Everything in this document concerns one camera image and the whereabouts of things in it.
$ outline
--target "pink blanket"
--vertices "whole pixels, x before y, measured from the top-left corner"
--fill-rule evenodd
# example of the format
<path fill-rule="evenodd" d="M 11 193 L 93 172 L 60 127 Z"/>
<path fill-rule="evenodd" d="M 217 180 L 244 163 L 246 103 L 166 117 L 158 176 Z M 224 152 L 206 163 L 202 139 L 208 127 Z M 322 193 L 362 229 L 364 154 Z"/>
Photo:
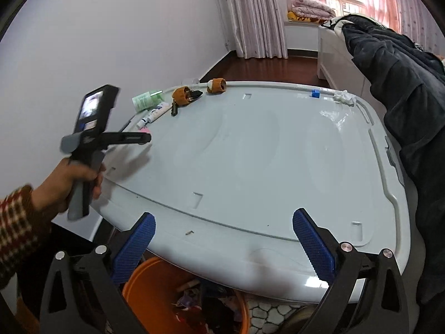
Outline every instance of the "pink blanket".
<path fill-rule="evenodd" d="M 292 0 L 292 5 L 295 7 L 318 9 L 328 13 L 328 16 L 323 16 L 323 17 L 335 17 L 335 11 L 331 9 L 328 5 L 322 3 L 319 0 Z"/>
<path fill-rule="evenodd" d="M 327 20 L 332 19 L 333 17 L 335 17 L 335 13 L 334 14 L 330 14 L 330 13 L 324 11 L 324 10 L 316 9 L 315 7 L 303 7 L 303 6 L 292 7 L 292 11 L 297 16 L 305 16 L 305 17 L 317 16 L 319 18 L 324 18 L 324 19 L 327 19 Z"/>

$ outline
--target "blue gripper pad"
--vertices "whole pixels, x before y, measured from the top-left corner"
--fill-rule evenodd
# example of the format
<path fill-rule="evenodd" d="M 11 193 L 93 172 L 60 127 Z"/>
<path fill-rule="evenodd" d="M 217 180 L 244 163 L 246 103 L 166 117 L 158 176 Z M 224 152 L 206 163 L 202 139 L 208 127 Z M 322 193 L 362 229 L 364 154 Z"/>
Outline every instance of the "blue gripper pad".
<path fill-rule="evenodd" d="M 335 279 L 335 259 L 300 209 L 294 212 L 292 225 L 318 278 L 331 285 Z"/>
<path fill-rule="evenodd" d="M 116 285 L 127 282 L 141 260 L 156 231 L 156 220 L 148 214 L 125 242 L 113 261 L 111 280 Z"/>

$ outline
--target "orange bucket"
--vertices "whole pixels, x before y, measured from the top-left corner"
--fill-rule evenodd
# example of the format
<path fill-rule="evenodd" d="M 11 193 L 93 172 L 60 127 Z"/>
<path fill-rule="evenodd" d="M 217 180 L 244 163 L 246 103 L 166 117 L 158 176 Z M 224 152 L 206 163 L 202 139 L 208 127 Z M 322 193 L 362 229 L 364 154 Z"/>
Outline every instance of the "orange bucket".
<path fill-rule="evenodd" d="M 134 270 L 122 295 L 150 334 L 195 334 L 187 325 L 177 321 L 172 306 L 178 297 L 176 288 L 195 277 L 161 258 L 152 257 Z M 244 295 L 237 290 L 235 294 L 243 316 L 240 334 L 247 334 L 249 310 Z"/>

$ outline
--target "white tissue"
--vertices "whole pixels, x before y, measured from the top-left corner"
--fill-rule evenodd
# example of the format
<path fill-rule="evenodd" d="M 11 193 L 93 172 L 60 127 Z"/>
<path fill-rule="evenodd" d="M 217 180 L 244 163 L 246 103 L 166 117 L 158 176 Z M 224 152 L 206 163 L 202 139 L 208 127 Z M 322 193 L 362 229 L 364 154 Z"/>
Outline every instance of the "white tissue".
<path fill-rule="evenodd" d="M 354 94 L 348 93 L 347 90 L 344 90 L 342 92 L 335 92 L 334 100 L 351 106 L 353 106 L 357 101 L 356 96 Z"/>

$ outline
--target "wooden floor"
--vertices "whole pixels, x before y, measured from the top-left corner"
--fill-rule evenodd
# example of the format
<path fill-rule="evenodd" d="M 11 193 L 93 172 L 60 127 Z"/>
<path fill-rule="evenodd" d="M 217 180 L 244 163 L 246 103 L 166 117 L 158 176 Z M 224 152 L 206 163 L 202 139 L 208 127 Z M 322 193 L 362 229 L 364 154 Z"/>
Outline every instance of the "wooden floor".
<path fill-rule="evenodd" d="M 326 80 L 320 80 L 317 77 L 317 59 L 315 58 L 243 59 L 230 57 L 214 73 L 227 81 L 279 81 L 329 88 Z"/>

